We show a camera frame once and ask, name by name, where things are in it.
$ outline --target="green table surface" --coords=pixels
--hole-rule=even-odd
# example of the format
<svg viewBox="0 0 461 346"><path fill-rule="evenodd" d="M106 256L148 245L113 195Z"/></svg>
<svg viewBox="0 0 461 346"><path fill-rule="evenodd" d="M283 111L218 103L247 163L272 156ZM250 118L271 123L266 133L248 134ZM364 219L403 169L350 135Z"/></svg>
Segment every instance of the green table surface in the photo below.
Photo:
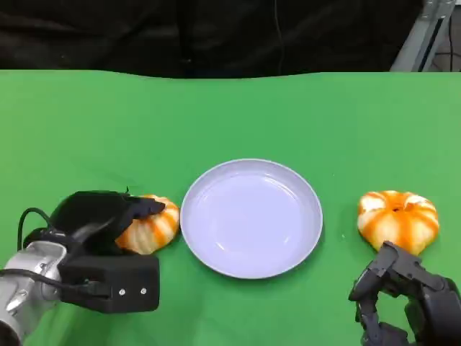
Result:
<svg viewBox="0 0 461 346"><path fill-rule="evenodd" d="M347 296L374 256L357 232L369 190L409 190L439 210L432 272L461 284L461 79L456 74L312 74L180 81L98 71L0 73L0 262L30 206L50 213L77 190L152 192L180 204L205 170L263 158L304 176L324 230L299 267L236 280L202 265L181 235L158 253L161 305L103 315L60 304L27 346L359 345ZM30 216L26 229L39 226ZM405 299L383 320L408 329Z"/></svg>

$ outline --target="small pumpkin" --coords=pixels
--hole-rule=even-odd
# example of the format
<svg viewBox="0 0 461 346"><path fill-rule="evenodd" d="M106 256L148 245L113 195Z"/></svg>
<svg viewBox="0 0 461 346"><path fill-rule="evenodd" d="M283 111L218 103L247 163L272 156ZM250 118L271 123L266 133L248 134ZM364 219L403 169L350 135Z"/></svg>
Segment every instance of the small pumpkin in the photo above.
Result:
<svg viewBox="0 0 461 346"><path fill-rule="evenodd" d="M144 195L157 202L165 204L161 213L141 220L133 220L131 225L115 242L123 249L129 249L139 254L151 254L166 246L179 228L179 208L166 197Z"/></svg>
<svg viewBox="0 0 461 346"><path fill-rule="evenodd" d="M418 255L439 233L439 216L429 200L411 192L369 192L360 198L357 226L376 250L391 241Z"/></svg>

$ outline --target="black curtain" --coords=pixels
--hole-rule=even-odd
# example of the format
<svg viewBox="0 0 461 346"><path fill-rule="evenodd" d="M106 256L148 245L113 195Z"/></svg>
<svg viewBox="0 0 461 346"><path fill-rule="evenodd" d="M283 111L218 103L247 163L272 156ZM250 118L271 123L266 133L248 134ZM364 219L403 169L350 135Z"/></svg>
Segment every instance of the black curtain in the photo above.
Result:
<svg viewBox="0 0 461 346"><path fill-rule="evenodd" d="M0 68L388 71L421 9L422 0L2 0Z"/></svg>

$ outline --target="cable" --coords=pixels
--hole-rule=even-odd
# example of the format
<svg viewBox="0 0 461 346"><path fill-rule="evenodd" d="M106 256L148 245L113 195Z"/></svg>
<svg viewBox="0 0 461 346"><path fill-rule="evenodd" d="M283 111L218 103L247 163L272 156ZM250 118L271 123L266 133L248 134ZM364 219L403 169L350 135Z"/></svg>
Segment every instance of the cable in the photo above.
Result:
<svg viewBox="0 0 461 346"><path fill-rule="evenodd" d="M449 41L449 71L453 72L453 40L452 40L452 18L448 20L448 41Z"/></svg>
<svg viewBox="0 0 461 346"><path fill-rule="evenodd" d="M278 7L279 7L279 4L277 3L277 0L274 0L274 21L275 21L275 28L277 30L277 36L279 38L279 44L280 44L280 59L279 59L279 65L277 68L277 74L281 76L283 60L285 59L285 43L283 42L282 31L280 30Z"/></svg>
<svg viewBox="0 0 461 346"><path fill-rule="evenodd" d="M51 225L50 223L50 218L46 213L39 209L39 208L28 208L24 210L24 212L21 215L21 218L19 219L19 225L17 227L17 251L22 250L22 227L24 226L24 221L26 219L27 214L29 213L37 213L38 215L42 216L42 218L46 221L48 226Z"/></svg>
<svg viewBox="0 0 461 346"><path fill-rule="evenodd" d="M46 276L38 274L31 270L17 269L17 268L0 270L0 277L6 276L6 275L25 276L26 278L31 278L34 281L37 281L39 283L44 283L46 285L50 285L59 290L67 290L67 291L72 290L76 293L85 294L88 296L103 296L103 297L110 296L110 289L106 287L105 285L102 285L101 283L98 283L95 281L87 282L83 285L67 285L60 281L47 278Z"/></svg>

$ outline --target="pumpkin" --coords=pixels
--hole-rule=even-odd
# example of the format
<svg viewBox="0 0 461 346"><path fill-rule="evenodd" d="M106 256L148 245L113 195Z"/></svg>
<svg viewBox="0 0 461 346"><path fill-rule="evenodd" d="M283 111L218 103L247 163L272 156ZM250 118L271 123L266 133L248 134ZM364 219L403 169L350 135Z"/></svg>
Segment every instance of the pumpkin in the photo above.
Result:
<svg viewBox="0 0 461 346"><path fill-rule="evenodd" d="M376 250L391 241L418 255L436 238L439 217L429 200L411 192L369 192L360 198L357 226Z"/></svg>
<svg viewBox="0 0 461 346"><path fill-rule="evenodd" d="M179 228L179 208L165 197L155 195L143 197L164 203L165 209L148 218L133 220L115 242L119 247L138 254L151 254L166 246L176 236Z"/></svg>

